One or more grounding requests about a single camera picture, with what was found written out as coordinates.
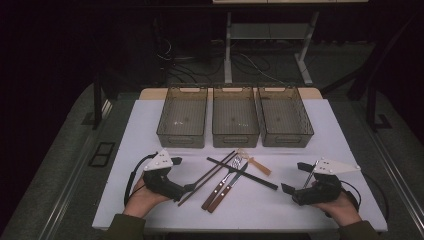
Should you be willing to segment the smoky plastic bin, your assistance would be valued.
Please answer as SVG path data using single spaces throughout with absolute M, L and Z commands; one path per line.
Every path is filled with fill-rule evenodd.
M 213 89 L 212 135 L 215 148 L 255 148 L 259 122 L 251 86 Z
M 296 87 L 260 86 L 256 104 L 264 147 L 308 145 L 314 129 Z
M 208 89 L 168 88 L 156 134 L 166 148 L 203 148 Z

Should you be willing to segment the person's right hand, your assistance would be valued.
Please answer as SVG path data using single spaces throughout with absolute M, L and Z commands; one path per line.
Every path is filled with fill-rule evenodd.
M 313 207 L 328 213 L 340 227 L 348 226 L 362 220 L 348 196 L 343 192 L 340 193 L 336 200 L 316 203 L 313 204 Z

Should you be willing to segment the wooden handled knife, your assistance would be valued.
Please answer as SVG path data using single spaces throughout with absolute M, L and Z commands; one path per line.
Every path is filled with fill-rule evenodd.
M 219 194 L 219 196 L 209 205 L 207 211 L 213 213 L 215 209 L 219 206 L 222 200 L 228 195 L 233 186 L 238 182 L 239 178 L 242 176 L 242 173 L 246 171 L 248 163 L 246 163 L 242 168 L 241 172 L 237 173 L 234 178 L 229 182 L 225 189 Z

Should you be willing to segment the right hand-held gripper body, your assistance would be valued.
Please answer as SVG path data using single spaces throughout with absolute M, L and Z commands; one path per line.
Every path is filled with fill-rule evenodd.
M 358 165 L 351 165 L 335 160 L 318 160 L 314 170 L 309 173 L 302 189 L 292 195 L 292 199 L 300 206 L 316 203 L 331 202 L 338 198 L 341 192 L 348 195 L 354 206 L 359 206 L 360 201 L 353 194 L 346 191 L 341 184 L 338 174 L 360 171 Z

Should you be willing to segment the light wooden spoon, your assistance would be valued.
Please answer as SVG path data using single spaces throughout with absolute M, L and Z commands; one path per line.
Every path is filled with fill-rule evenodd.
M 252 164 L 254 167 L 256 167 L 260 172 L 262 172 L 266 176 L 270 176 L 272 171 L 269 168 L 267 168 L 266 166 L 264 166 L 261 163 L 259 163 L 258 161 L 256 161 L 255 158 L 251 157 L 246 151 L 244 151 L 243 149 L 238 149 L 237 153 L 243 159 L 245 159 L 249 164 Z

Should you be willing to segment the black angled metal stand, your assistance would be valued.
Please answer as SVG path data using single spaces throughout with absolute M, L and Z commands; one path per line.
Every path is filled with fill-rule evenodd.
M 381 123 L 375 122 L 377 87 L 380 83 L 380 80 L 377 78 L 377 73 L 382 69 L 384 62 L 388 59 L 396 43 L 417 16 L 417 12 L 408 15 L 394 32 L 382 37 L 376 43 L 368 59 L 360 67 L 336 82 L 320 89 L 321 94 L 326 95 L 342 85 L 353 82 L 347 93 L 347 97 L 350 100 L 358 101 L 363 95 L 367 96 L 365 120 L 374 132 L 378 129 L 388 128 L 390 126 L 387 119 L 382 116 L 379 116 Z

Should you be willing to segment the white desk frame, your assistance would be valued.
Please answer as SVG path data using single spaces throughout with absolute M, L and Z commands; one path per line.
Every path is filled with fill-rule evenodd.
M 268 11 L 278 11 L 289 5 L 300 7 L 311 5 L 313 8 L 317 8 L 319 5 L 337 6 L 367 2 L 368 0 L 212 0 L 214 6 L 252 7 L 254 10 L 264 8 Z M 302 48 L 294 54 L 295 62 L 303 83 L 307 86 L 313 84 L 305 63 L 305 57 L 312 41 L 321 10 L 312 9 L 308 21 L 293 23 L 235 23 L 232 20 L 232 13 L 233 10 L 228 10 L 226 18 L 224 57 L 224 77 L 226 83 L 231 83 L 233 77 L 231 60 L 231 45 L 233 40 L 301 40 Z

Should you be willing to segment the wooden handled fork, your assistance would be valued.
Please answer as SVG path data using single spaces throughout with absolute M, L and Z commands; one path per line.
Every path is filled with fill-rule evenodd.
M 236 155 L 231 163 L 231 167 L 238 169 L 240 164 L 241 164 L 241 158 L 238 155 Z M 225 185 L 226 181 L 228 180 L 228 178 L 231 176 L 232 173 L 233 173 L 233 170 L 229 169 L 225 177 L 218 183 L 218 185 L 214 188 L 214 190 L 211 192 L 209 197 L 202 204 L 201 208 L 203 210 L 208 209 L 208 207 L 211 205 L 211 203 L 213 202 L 215 197 L 218 195 L 218 193 L 220 192 L 222 187 Z

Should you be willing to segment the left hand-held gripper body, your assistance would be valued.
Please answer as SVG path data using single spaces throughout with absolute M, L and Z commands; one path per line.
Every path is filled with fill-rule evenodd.
M 174 201 L 179 201 L 185 194 L 183 186 L 168 179 L 167 175 L 174 166 L 166 149 L 161 150 L 143 168 L 145 186 L 154 193 L 163 195 Z

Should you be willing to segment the black chopstick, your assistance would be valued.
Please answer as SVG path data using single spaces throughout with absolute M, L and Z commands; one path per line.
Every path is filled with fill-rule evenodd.
M 269 182 L 269 181 L 266 181 L 266 180 L 264 180 L 264 179 L 261 179 L 261 178 L 259 178 L 259 177 L 257 177 L 257 176 L 254 176 L 254 175 L 252 175 L 252 174 L 249 174 L 249 173 L 246 173 L 245 171 L 242 171 L 242 170 L 240 170 L 240 169 L 236 169 L 236 168 L 234 168 L 234 167 L 231 167 L 231 166 L 229 166 L 229 165 L 227 165 L 227 164 L 224 164 L 224 163 L 222 163 L 222 162 L 219 162 L 219 161 L 217 161 L 216 159 L 213 159 L 213 158 L 211 158 L 211 157 L 207 157 L 206 158 L 208 161 L 210 161 L 210 162 L 212 162 L 212 163 L 214 163 L 214 164 L 216 164 L 216 165 L 219 165 L 219 166 L 221 166 L 221 167 L 224 167 L 224 168 L 226 168 L 226 169 L 228 169 L 229 171 L 230 171 L 230 173 L 239 173 L 239 174 L 241 174 L 242 176 L 244 176 L 244 177 L 246 177 L 246 178 L 248 178 L 248 179 L 250 179 L 250 180 L 253 180 L 253 181 L 255 181 L 255 182 L 257 182 L 257 183 L 259 183 L 259 184 L 261 184 L 261 185 L 264 185 L 264 186 L 266 186 L 266 187 L 268 187 L 268 188 L 270 188 L 270 189 L 273 189 L 273 190 L 278 190 L 278 186 L 276 185 L 276 184 L 273 184 L 273 183 L 271 183 L 271 182 Z

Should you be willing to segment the person's left hand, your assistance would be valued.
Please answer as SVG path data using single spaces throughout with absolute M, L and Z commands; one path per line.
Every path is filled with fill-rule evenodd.
M 143 179 L 140 178 L 134 186 L 132 195 L 124 208 L 123 214 L 144 218 L 155 206 L 165 201 L 168 201 L 167 197 L 147 189 Z

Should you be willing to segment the white table board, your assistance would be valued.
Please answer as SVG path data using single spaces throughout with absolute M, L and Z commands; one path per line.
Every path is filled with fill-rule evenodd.
M 248 151 L 270 169 L 267 179 L 273 183 L 272 188 L 255 182 L 262 173 L 248 166 L 248 174 L 239 178 L 214 212 L 208 212 L 201 206 L 226 176 L 226 169 L 220 169 L 183 204 L 167 201 L 155 207 L 147 216 L 147 232 L 316 232 L 335 229 L 334 221 L 322 211 L 297 205 L 281 189 L 283 184 L 295 188 L 304 185 L 307 174 L 298 169 L 300 162 L 313 164 L 318 160 L 330 160 L 349 165 L 356 162 L 329 102 L 307 100 L 304 106 L 314 129 L 306 147 L 257 145 Z M 160 100 L 135 102 L 92 223 L 94 228 L 109 227 L 114 215 L 124 207 L 130 173 L 141 171 L 146 156 L 161 150 L 156 129 L 162 108 Z

